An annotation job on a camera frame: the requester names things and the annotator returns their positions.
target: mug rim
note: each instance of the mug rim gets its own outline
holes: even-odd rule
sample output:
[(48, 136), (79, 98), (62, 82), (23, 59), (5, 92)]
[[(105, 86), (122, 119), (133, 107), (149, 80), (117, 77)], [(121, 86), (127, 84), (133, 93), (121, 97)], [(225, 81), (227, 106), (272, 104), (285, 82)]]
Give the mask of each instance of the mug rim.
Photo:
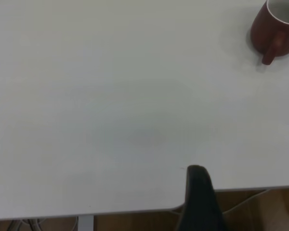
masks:
[(280, 21), (281, 23), (284, 23), (284, 24), (289, 25), (289, 23), (280, 20), (280, 19), (277, 18), (274, 14), (272, 14), (272, 12), (270, 11), (270, 8), (269, 8), (269, 1), (270, 1), (270, 0), (266, 0), (266, 8), (268, 9), (268, 12), (272, 15), (272, 17), (274, 17), (276, 20)]

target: wooden floor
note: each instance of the wooden floor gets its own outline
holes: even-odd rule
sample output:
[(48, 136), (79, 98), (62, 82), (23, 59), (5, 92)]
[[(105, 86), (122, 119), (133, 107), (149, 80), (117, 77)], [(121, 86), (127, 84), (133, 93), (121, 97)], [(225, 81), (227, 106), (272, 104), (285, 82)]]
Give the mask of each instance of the wooden floor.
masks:
[[(216, 193), (223, 211), (259, 191)], [(95, 231), (173, 231), (178, 215), (169, 212), (103, 215), (95, 217)], [(224, 216), (230, 231), (289, 231), (289, 189), (272, 190)], [(75, 218), (53, 218), (42, 223), (43, 231), (70, 231)], [(9, 221), (0, 221), (6, 231)], [(23, 225), (20, 231), (30, 231)]]

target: red mug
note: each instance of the red mug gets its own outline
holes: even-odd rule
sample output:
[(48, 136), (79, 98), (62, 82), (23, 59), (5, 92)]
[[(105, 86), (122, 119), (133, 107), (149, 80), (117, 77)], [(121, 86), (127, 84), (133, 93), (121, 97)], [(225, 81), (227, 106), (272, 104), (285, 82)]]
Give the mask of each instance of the red mug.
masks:
[(267, 0), (253, 22), (250, 38), (270, 65), (277, 56), (289, 54), (289, 0)]

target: white cable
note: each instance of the white cable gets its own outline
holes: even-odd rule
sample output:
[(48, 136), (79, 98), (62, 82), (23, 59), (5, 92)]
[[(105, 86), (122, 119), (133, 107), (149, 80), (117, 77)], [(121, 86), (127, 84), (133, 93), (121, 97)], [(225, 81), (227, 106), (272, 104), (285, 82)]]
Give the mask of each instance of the white cable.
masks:
[(251, 199), (255, 198), (256, 196), (260, 196), (260, 195), (262, 195), (262, 194), (264, 194), (264, 193), (267, 193), (268, 191), (270, 191), (270, 189), (264, 190), (264, 191), (262, 191), (262, 192), (259, 192), (259, 193), (255, 194), (255, 195), (247, 198), (246, 200), (242, 201), (241, 203), (237, 204), (236, 206), (234, 206), (234, 207), (232, 207), (232, 208), (224, 211), (223, 214), (226, 214), (226, 213), (229, 213), (229, 212), (235, 210), (236, 208), (238, 208), (238, 207), (241, 206), (242, 204), (246, 203), (247, 201), (250, 201)]
[(21, 223), (21, 222), (18, 222), (18, 224), (16, 225), (14, 231), (19, 231), (21, 225), (22, 225), (22, 223)]
[(175, 212), (175, 211), (168, 211), (168, 212), (170, 212), (172, 214), (175, 214), (175, 215), (181, 215), (181, 213), (178, 213), (178, 212)]
[[(40, 225), (40, 224), (43, 223), (45, 220), (46, 220), (46, 218), (40, 220), (40, 221), (38, 222), (38, 224)], [(21, 221), (21, 223), (23, 223), (24, 225), (29, 225), (28, 222), (26, 222), (25, 220), (20, 220), (20, 221)]]
[(76, 228), (77, 224), (78, 224), (78, 217), (76, 217), (75, 224), (74, 224), (74, 226), (73, 226), (71, 231), (74, 231), (74, 229)]
[(42, 231), (42, 228), (39, 225), (39, 219), (35, 219), (35, 225), (37, 226), (38, 231)]

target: metal desk leg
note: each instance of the metal desk leg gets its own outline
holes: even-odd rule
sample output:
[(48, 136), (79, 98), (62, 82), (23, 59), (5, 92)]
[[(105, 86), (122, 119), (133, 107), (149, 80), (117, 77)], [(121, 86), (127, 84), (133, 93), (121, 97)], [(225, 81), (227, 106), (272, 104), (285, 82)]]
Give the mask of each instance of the metal desk leg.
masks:
[(78, 217), (78, 231), (93, 231), (94, 216), (85, 215)]

